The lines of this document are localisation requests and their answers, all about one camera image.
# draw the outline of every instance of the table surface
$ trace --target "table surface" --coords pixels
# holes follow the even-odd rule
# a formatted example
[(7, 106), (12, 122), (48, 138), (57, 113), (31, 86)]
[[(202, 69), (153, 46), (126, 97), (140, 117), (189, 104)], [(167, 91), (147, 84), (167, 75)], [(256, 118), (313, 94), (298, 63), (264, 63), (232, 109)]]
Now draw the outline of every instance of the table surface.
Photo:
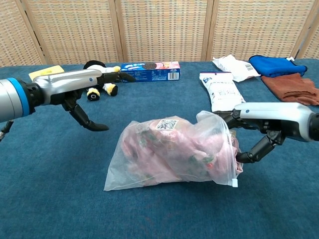
[[(308, 67), (304, 77), (318, 87), (319, 60), (296, 64)], [(16, 119), (0, 143), (0, 238), (316, 238), (318, 142), (286, 139), (244, 165), (238, 188), (183, 182), (103, 191), (118, 138), (132, 120), (179, 116), (196, 123), (198, 112), (210, 110), (199, 72), (217, 69), (211, 62), (180, 65), (179, 81), (120, 83), (117, 96), (102, 93), (97, 102), (84, 95), (79, 104), (109, 131), (82, 128), (62, 106)], [(43, 68), (3, 67), (0, 79), (29, 81), (28, 73)], [(247, 102), (278, 102), (260, 78), (236, 85)], [(263, 136), (243, 129), (237, 135), (243, 151)]]

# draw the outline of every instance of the oreo box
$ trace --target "oreo box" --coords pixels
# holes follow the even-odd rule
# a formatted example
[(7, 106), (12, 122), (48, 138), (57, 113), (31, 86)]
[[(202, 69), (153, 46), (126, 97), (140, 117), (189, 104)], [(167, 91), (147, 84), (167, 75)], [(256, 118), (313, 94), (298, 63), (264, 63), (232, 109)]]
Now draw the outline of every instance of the oreo box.
[(128, 63), (121, 65), (121, 71), (135, 77), (136, 82), (174, 81), (180, 78), (180, 66), (177, 61)]

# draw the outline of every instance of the robotic arm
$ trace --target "robotic arm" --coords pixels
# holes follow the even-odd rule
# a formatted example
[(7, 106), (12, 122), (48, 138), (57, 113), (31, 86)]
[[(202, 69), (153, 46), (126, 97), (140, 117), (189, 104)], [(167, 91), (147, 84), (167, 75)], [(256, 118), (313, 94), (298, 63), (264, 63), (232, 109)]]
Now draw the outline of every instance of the robotic arm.
[(285, 138), (319, 141), (319, 114), (299, 103), (242, 103), (231, 112), (215, 112), (229, 129), (259, 130), (265, 136), (250, 152), (238, 153), (237, 161), (254, 163), (270, 153)]
[(52, 75), (38, 76), (32, 83), (25, 83), (15, 78), (0, 80), (0, 122), (8, 121), (4, 133), (8, 132), (13, 119), (28, 116), (35, 112), (37, 106), (62, 105), (63, 108), (91, 131), (104, 131), (109, 128), (104, 124), (94, 123), (77, 104), (84, 89), (103, 86), (106, 83), (129, 82), (135, 78), (127, 73), (102, 73), (96, 69), (63, 72)]

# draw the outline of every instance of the woven panel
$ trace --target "woven panel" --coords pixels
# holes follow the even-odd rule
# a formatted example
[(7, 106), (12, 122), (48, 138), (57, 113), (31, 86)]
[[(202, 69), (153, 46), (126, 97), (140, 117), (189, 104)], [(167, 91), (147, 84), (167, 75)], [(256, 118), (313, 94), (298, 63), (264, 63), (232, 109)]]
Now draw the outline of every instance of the woven panel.
[(319, 59), (319, 26), (305, 51), (304, 58)]
[(15, 1), (1, 3), (0, 67), (42, 64)]
[(219, 0), (212, 57), (290, 56), (315, 0)]
[(206, 0), (122, 0), (129, 61), (200, 61)]
[(118, 61), (107, 0), (26, 2), (53, 64)]

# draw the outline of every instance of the plush penguin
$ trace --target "plush penguin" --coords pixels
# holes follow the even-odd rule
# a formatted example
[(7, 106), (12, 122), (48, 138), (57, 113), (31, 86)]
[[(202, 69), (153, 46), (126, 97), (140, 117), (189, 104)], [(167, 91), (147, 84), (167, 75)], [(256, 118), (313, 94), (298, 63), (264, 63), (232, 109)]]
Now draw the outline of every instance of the plush penguin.
[[(115, 67), (106, 67), (105, 64), (101, 61), (88, 61), (83, 69), (95, 69), (99, 70), (102, 73), (110, 73), (110, 72), (119, 72), (121, 70), (121, 67), (115, 66)], [(116, 96), (118, 94), (118, 86), (112, 83), (106, 83), (102, 87), (104, 91), (109, 96)], [(89, 88), (87, 92), (87, 98), (90, 101), (98, 101), (100, 99), (100, 92), (96, 88)]]

